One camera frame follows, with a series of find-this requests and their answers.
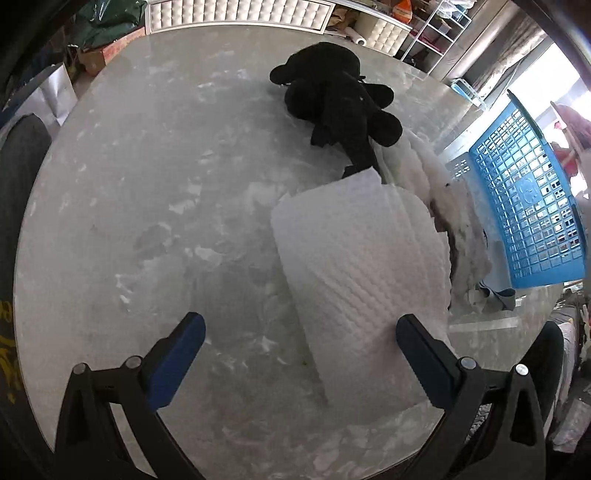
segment white paper towel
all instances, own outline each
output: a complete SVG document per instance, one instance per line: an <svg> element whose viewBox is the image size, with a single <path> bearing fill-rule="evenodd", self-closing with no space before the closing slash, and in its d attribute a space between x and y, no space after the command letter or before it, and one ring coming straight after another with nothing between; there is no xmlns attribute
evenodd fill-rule
<svg viewBox="0 0 591 480"><path fill-rule="evenodd" d="M345 32L346 35L351 39L351 41L353 43L356 43L357 45L361 45L362 47L364 47L364 46L366 46L368 44L368 41L365 40L361 35L359 35L351 27L345 27L345 29L343 30L343 32Z"/></svg>
<svg viewBox="0 0 591 480"><path fill-rule="evenodd" d="M271 225L328 400L367 419L424 399L394 335L414 313L449 344L449 252L421 200L370 169L284 200Z"/></svg>

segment screw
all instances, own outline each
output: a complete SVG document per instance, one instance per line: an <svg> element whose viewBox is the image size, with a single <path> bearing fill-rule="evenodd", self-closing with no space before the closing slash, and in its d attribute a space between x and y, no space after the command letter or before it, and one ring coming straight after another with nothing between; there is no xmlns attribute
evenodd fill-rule
<svg viewBox="0 0 591 480"><path fill-rule="evenodd" d="M515 371L523 376L526 376L530 372L524 364L517 364L515 366Z"/></svg>
<svg viewBox="0 0 591 480"><path fill-rule="evenodd" d="M77 364L77 365L74 365L74 368L72 369L72 371L76 375L83 374L85 370L86 370L86 364Z"/></svg>
<svg viewBox="0 0 591 480"><path fill-rule="evenodd" d="M460 365L464 367L466 370L474 370L478 365L476 360L470 358L469 356L465 356L460 360Z"/></svg>
<svg viewBox="0 0 591 480"><path fill-rule="evenodd" d="M125 361L125 366L127 368L138 368L142 364L142 359L138 356L130 356Z"/></svg>

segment stuffed animal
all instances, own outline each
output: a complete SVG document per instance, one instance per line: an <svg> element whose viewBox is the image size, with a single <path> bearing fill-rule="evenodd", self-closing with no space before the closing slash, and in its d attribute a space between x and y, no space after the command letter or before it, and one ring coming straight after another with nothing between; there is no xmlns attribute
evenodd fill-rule
<svg viewBox="0 0 591 480"><path fill-rule="evenodd" d="M369 137L389 147L402 135L400 121L382 110L394 100L392 89L363 82L359 59L348 48L328 42L306 47L274 68L269 78L289 85L289 113L314 123L312 145L341 144L353 163L343 178L370 167L379 172Z"/></svg>

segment blue crate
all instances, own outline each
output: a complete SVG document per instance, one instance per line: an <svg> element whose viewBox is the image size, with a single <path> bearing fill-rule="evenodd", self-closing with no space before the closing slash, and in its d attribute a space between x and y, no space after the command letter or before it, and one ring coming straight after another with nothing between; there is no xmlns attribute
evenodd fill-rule
<svg viewBox="0 0 591 480"><path fill-rule="evenodd" d="M513 288L585 276L585 237L570 186L552 148L521 102L511 103L472 146Z"/></svg>

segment curtain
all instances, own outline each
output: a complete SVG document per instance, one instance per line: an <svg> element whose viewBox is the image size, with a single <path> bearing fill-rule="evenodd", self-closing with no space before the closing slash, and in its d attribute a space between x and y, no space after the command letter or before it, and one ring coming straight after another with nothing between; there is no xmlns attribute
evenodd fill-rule
<svg viewBox="0 0 591 480"><path fill-rule="evenodd" d="M546 33L524 11L519 11L507 25L513 33L505 40L496 62L478 77L473 85L480 98L486 98L503 74L536 48Z"/></svg>

